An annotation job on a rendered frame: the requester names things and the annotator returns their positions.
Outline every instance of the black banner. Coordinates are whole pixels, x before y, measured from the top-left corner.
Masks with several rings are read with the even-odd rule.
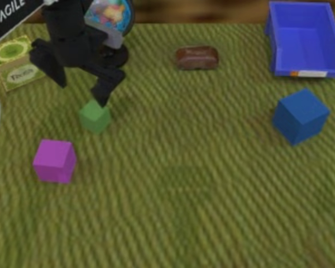
[[[43,5],[44,0],[0,0],[0,39]]]

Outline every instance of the green cube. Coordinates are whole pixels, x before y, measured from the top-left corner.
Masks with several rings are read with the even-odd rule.
[[[91,100],[79,111],[79,120],[84,128],[99,134],[111,122],[111,114],[108,107],[102,108],[95,100]]]

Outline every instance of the black figurine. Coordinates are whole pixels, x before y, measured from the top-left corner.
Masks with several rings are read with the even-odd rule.
[[[104,28],[97,27],[99,23],[87,23],[89,20],[85,15],[92,2],[94,1],[59,0],[45,6],[42,15],[50,41],[36,39],[32,43],[30,61],[62,88],[67,85],[65,67],[81,68],[95,75],[97,82],[91,92],[99,105],[104,107],[113,90],[126,76],[119,67],[127,62],[128,50],[123,44],[115,44],[119,47],[114,48],[103,45],[107,40],[114,44],[114,40],[109,38],[116,37],[103,31]],[[129,13],[125,15],[130,16],[123,33],[126,35],[133,25],[134,10],[130,0],[124,2],[129,9]],[[113,28],[111,30],[111,33],[118,32]]]

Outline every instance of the blue plastic bin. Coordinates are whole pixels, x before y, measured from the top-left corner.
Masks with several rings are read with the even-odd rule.
[[[320,133],[329,114],[328,107],[305,88],[278,101],[272,123],[294,146]]]
[[[335,77],[335,18],[329,3],[270,2],[265,34],[276,76]]]

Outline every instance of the purple cube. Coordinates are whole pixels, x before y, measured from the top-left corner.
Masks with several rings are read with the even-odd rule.
[[[40,180],[69,183],[76,155],[69,141],[41,140],[33,161],[33,168]]]

